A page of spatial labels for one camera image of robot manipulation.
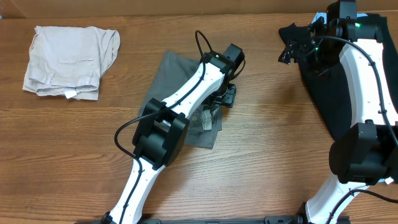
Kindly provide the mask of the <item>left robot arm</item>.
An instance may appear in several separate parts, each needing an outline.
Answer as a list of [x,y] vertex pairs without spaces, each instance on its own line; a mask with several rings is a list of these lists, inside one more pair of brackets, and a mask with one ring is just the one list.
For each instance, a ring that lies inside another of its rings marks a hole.
[[243,50],[230,44],[224,53],[202,53],[195,74],[162,101],[149,100],[137,123],[130,156],[131,174],[120,199],[101,219],[104,224],[138,223],[147,196],[158,175],[178,156],[187,135],[189,118],[203,103],[233,107],[235,79],[245,65]]

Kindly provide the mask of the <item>grey shorts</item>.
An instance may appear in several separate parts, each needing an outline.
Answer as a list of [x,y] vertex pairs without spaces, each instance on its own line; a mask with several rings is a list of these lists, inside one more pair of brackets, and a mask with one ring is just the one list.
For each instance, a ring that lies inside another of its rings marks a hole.
[[[197,71],[199,62],[167,51],[159,65],[155,78],[139,109],[140,116],[147,102],[155,98],[162,101],[175,93]],[[185,145],[212,148],[222,130],[223,113],[220,105],[201,104],[190,117]]]

